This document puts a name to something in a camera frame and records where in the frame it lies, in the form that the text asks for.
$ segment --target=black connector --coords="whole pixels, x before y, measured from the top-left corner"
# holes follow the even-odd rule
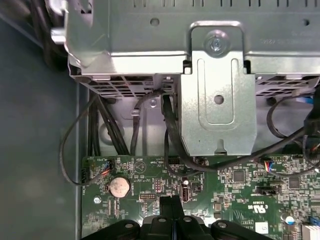
[[[281,186],[256,186],[255,193],[263,196],[274,196],[281,193]]]
[[[304,134],[320,136],[320,87],[313,94],[313,108],[304,120]]]

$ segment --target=motherboard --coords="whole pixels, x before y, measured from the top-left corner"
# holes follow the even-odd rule
[[[195,159],[208,165],[228,156]],[[272,171],[297,173],[309,168],[300,155],[270,155]],[[171,157],[174,170],[185,167]],[[82,188],[82,237],[122,219],[142,224],[159,215],[161,196],[179,195],[185,215],[207,226],[229,220],[274,240],[302,240],[302,227],[320,215],[320,173],[290,178],[270,175],[263,164],[248,162],[188,178],[168,173],[163,157],[85,157],[82,181],[109,166],[107,174]]]

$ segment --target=metal tab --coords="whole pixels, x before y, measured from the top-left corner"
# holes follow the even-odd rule
[[[192,74],[181,75],[179,127],[190,156],[249,155],[257,135],[255,77],[245,73],[243,31],[220,26],[192,29]],[[220,46],[227,52],[217,55]]]

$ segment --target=capacitor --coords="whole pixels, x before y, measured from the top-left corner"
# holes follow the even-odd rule
[[[284,221],[288,225],[293,225],[296,222],[294,217],[287,212],[282,213],[280,218],[282,221]]]

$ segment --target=metal bracket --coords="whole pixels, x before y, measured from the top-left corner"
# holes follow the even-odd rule
[[[140,117],[140,109],[132,109],[131,116],[132,117]]]
[[[255,77],[244,67],[236,21],[190,28],[192,74],[181,75],[179,127],[190,156],[249,155],[257,135]]]

